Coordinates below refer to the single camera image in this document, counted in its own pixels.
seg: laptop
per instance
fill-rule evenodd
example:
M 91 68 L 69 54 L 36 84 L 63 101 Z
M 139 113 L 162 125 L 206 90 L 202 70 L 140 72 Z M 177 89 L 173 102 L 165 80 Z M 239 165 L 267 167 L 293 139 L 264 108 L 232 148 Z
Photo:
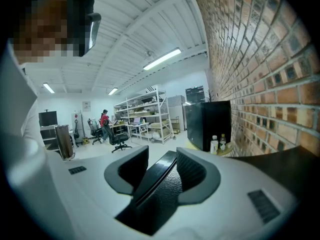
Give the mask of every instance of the laptop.
M 141 117 L 135 117 L 131 124 L 134 126 L 140 125 L 140 119 L 141 119 Z

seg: black case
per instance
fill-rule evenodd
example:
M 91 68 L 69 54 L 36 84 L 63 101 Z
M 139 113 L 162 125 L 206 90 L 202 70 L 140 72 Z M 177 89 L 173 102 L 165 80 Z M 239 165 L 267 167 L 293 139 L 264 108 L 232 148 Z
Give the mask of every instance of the black case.
M 212 136 L 218 141 L 225 134 L 231 140 L 230 101 L 198 103 L 185 106 L 188 139 L 200 150 L 210 151 Z

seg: white floor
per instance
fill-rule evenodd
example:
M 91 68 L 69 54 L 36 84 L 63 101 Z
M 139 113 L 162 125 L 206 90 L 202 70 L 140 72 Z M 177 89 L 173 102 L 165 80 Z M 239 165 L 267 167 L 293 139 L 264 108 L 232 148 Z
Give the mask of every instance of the white floor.
M 142 140 L 140 140 L 140 138 L 137 139 L 137 137 L 134 136 L 131 139 L 132 142 L 129 138 L 129 140 L 127 140 L 125 143 L 131 147 L 139 147 L 144 145 L 149 146 L 149 168 L 156 161 L 158 161 L 167 151 L 176 151 L 177 147 L 186 147 L 188 141 L 187 131 L 181 131 L 179 134 L 175 134 L 175 137 L 175 140 L 169 138 L 164 142 L 164 144 L 162 144 L 161 141 L 148 142 L 148 139 L 142 138 Z M 115 146 L 112 146 L 111 144 L 106 142 L 100 144 L 100 142 L 97 141 L 94 143 L 94 145 L 92 145 L 92 141 L 93 140 L 91 139 L 89 144 L 80 144 L 79 147 L 76 148 L 74 160 L 107 156 L 108 154 L 111 154 L 112 150 L 115 149 Z M 115 151 L 114 154 L 116 154 L 117 152 L 121 152 L 121 149 Z

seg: woman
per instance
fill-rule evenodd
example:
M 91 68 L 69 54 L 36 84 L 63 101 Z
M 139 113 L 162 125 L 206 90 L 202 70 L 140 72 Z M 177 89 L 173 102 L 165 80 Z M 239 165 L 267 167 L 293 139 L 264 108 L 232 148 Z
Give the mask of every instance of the woman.
M 106 142 L 107 137 L 108 137 L 108 132 L 106 130 L 106 128 L 104 127 L 104 125 L 107 124 L 107 121 L 109 121 L 109 116 L 107 116 L 108 110 L 104 109 L 103 112 L 101 113 L 101 120 L 100 120 L 100 126 L 102 129 L 102 139 L 103 142 Z

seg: poster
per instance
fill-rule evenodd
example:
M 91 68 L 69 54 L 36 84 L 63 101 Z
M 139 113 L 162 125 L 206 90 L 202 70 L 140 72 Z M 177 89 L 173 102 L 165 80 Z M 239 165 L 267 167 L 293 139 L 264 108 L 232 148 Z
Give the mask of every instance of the poster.
M 91 101 L 82 101 L 82 111 L 91 112 Z

